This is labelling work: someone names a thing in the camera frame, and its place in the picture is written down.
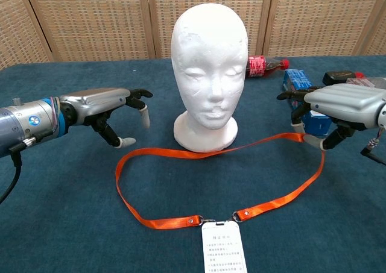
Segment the small black red device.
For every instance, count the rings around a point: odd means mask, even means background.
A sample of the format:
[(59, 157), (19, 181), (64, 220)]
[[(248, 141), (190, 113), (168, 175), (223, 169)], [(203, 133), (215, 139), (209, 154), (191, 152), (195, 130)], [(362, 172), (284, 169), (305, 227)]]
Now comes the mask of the small black red device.
[(330, 86), (334, 84), (345, 83), (349, 78), (364, 78), (362, 72), (352, 71), (327, 71), (323, 76), (323, 84)]

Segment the blue carpet table cover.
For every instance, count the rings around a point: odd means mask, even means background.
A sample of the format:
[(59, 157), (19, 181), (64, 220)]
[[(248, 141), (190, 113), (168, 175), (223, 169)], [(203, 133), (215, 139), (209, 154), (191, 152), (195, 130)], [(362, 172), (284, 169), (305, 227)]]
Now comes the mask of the blue carpet table cover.
[[(146, 219), (237, 210), (298, 188), (320, 153), (285, 139), (291, 107), (283, 73), (247, 79), (231, 152), (201, 160), (131, 158), (91, 127), (26, 149), (0, 204), (0, 273), (203, 273), (201, 228), (153, 230)], [(376, 130), (326, 152), (322, 174), (293, 202), (240, 224), (248, 273), (386, 273), (386, 166), (361, 155)]]

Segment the cola bottle red label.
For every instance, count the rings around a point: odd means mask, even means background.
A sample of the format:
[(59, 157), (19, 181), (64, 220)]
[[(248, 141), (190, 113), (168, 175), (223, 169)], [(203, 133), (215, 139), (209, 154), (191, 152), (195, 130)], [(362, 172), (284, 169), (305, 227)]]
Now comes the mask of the cola bottle red label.
[(288, 59), (278, 60), (263, 55), (249, 56), (245, 76), (247, 78), (264, 77), (274, 71), (286, 70), (289, 65), (290, 61)]

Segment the white mannequin head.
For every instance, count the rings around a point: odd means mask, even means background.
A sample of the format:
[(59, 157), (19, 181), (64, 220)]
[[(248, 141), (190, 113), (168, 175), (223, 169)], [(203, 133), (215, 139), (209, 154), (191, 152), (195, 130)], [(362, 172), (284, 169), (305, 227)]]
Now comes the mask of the white mannequin head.
[(248, 37), (241, 18), (222, 4), (200, 4), (176, 21), (171, 62), (185, 112), (174, 121), (174, 138), (193, 152), (230, 146), (238, 134), (233, 113), (242, 91)]

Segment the clear box red parts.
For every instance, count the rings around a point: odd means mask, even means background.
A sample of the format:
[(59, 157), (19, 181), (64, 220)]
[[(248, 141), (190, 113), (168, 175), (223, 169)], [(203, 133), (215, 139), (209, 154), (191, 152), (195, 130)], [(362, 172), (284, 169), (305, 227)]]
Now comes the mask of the clear box red parts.
[(348, 78), (346, 83), (386, 90), (386, 77)]

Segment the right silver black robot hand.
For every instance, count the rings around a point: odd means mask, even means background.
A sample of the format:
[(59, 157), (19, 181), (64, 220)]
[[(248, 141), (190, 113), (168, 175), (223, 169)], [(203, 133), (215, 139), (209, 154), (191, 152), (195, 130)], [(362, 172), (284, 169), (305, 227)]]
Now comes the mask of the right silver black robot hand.
[[(332, 149), (355, 131), (378, 128), (380, 108), (386, 102), (386, 90), (354, 84), (334, 84), (324, 87), (309, 87), (295, 91), (286, 90), (278, 100), (295, 99), (301, 104), (292, 111), (291, 122), (303, 140), (321, 150)], [(325, 139), (305, 133), (300, 119), (309, 111), (329, 116), (337, 128)]]

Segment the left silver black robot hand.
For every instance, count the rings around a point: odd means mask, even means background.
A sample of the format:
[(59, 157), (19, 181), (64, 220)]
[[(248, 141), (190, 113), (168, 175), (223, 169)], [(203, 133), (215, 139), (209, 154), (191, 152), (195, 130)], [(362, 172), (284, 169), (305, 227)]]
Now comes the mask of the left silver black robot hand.
[(66, 128), (73, 125), (91, 126), (111, 146), (123, 148), (136, 142), (131, 137), (121, 138), (107, 123), (112, 111), (124, 105), (139, 111), (144, 128), (150, 127), (147, 105), (142, 97), (153, 94), (145, 89), (97, 88), (69, 93), (59, 97), (60, 111)]

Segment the blue cookie box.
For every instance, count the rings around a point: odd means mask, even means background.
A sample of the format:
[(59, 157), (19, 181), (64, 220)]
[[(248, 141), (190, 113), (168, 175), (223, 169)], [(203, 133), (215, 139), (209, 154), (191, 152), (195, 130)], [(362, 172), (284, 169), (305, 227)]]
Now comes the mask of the blue cookie box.
[[(306, 89), (313, 86), (303, 70), (287, 69), (284, 73), (283, 90), (295, 91), (299, 89)], [(318, 113), (316, 111), (309, 111), (301, 118), (304, 123), (305, 132), (315, 136), (327, 136), (329, 128), (332, 123), (330, 117)]]

